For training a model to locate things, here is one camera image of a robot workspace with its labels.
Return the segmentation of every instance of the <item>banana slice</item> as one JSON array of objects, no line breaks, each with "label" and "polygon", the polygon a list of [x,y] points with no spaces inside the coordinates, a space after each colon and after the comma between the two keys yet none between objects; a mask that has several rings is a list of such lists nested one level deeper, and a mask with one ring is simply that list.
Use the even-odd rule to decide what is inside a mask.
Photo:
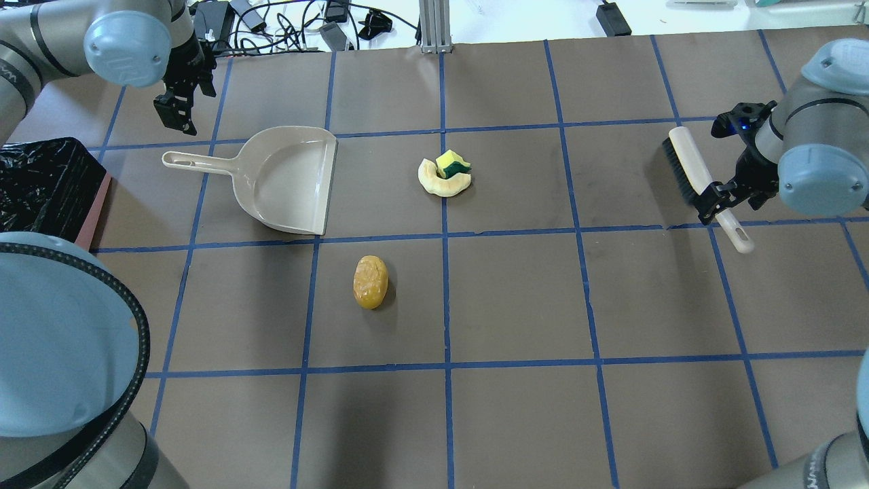
[{"label": "banana slice", "polygon": [[438,197],[452,197],[471,185],[469,173],[456,173],[449,179],[437,176],[437,164],[430,159],[423,159],[420,169],[416,172],[422,188]]}]

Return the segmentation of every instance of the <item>potato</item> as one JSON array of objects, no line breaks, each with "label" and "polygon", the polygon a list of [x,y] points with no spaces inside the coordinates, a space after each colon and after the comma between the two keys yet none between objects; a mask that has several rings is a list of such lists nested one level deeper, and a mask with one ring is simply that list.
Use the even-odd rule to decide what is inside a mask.
[{"label": "potato", "polygon": [[365,309],[374,309],[383,302],[389,286],[389,271],[378,257],[368,255],[359,260],[353,274],[353,296]]}]

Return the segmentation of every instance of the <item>dustpan handle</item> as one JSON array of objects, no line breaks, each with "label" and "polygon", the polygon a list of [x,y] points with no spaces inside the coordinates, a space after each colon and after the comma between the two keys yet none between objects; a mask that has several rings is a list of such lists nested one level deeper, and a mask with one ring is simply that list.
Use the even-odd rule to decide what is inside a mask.
[{"label": "dustpan handle", "polygon": [[220,173],[231,175],[236,170],[233,160],[221,157],[207,157],[193,153],[166,151],[163,153],[163,164],[178,170],[203,171],[205,173]]}]

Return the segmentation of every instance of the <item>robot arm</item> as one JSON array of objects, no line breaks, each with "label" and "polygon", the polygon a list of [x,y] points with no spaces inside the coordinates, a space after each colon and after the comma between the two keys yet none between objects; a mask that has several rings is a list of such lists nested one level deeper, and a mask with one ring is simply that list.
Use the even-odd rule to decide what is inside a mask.
[{"label": "robot arm", "polygon": [[137,87],[162,77],[163,124],[196,134],[193,91],[215,95],[216,63],[204,47],[184,0],[64,0],[0,12],[0,144],[45,84],[92,71]]},{"label": "robot arm", "polygon": [[869,209],[869,42],[840,39],[821,48],[780,104],[737,104],[718,115],[714,137],[746,144],[736,174],[695,201],[700,220],[747,200],[769,198],[807,215]]}]

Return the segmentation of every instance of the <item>white floor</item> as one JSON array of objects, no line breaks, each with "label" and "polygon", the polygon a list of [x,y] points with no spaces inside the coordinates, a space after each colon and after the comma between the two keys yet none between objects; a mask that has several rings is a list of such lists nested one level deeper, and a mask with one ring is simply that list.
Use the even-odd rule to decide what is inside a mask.
[{"label": "white floor", "polygon": [[[783,0],[770,7],[758,8],[754,0],[736,0],[734,7],[711,4],[680,6],[674,1],[679,0],[618,0],[617,3],[637,35],[848,25],[855,23],[862,3],[862,0]],[[393,12],[413,24],[419,16],[417,0],[355,2]],[[251,0],[251,3],[264,2]],[[315,11],[325,3],[320,1],[312,5],[307,19],[313,18]],[[294,25],[301,24],[305,4],[307,2],[271,8],[267,16],[268,31],[277,28],[277,12],[284,13]],[[450,0],[450,29],[454,43],[604,37],[604,31],[594,16],[599,4],[600,0]],[[367,12],[362,8],[353,8],[352,11],[357,22]],[[354,37],[349,23],[342,25],[342,29],[348,38]],[[328,50],[315,31],[306,36],[309,47]],[[392,32],[381,34],[371,42],[362,41],[362,49],[400,48],[414,43],[414,30],[395,21]]]}]

